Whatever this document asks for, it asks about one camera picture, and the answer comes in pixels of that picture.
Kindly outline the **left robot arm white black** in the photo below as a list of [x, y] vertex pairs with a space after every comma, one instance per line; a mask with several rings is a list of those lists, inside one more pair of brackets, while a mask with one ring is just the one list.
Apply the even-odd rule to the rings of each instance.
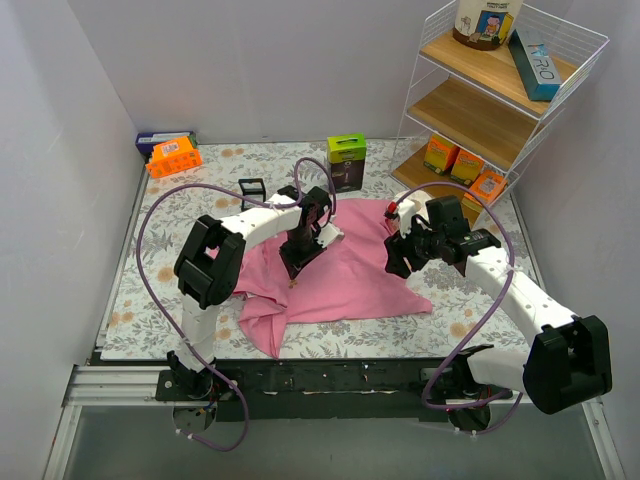
[[186, 340], [167, 354], [174, 384], [193, 400], [215, 385], [206, 368], [215, 361], [213, 335], [220, 305], [234, 292], [244, 255], [280, 233], [279, 256], [291, 280], [342, 233], [320, 220], [332, 211], [329, 193], [314, 187], [288, 209], [255, 207], [215, 219], [204, 215], [193, 225], [174, 266], [182, 300], [181, 328]]

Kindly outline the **pink garment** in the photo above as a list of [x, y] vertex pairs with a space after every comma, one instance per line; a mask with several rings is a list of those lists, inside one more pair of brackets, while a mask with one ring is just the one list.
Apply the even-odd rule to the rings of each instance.
[[235, 290], [247, 296], [239, 327], [258, 350], [278, 357], [290, 324], [432, 312], [430, 300], [385, 271], [384, 241], [390, 236], [383, 215], [387, 205], [380, 199], [339, 200], [334, 224], [344, 237], [302, 270], [294, 289], [288, 288], [279, 256], [284, 234], [245, 254]]

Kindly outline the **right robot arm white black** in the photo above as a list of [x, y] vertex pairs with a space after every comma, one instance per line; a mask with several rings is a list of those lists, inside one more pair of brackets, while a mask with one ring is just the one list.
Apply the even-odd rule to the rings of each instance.
[[408, 278], [431, 260], [454, 267], [496, 301], [529, 346], [528, 354], [492, 346], [458, 348], [445, 364], [454, 389], [475, 397], [487, 386], [527, 395], [545, 414], [611, 391], [608, 329], [598, 317], [580, 317], [557, 303], [526, 274], [486, 229], [472, 230], [454, 196], [424, 203], [401, 195], [385, 218], [387, 272]]

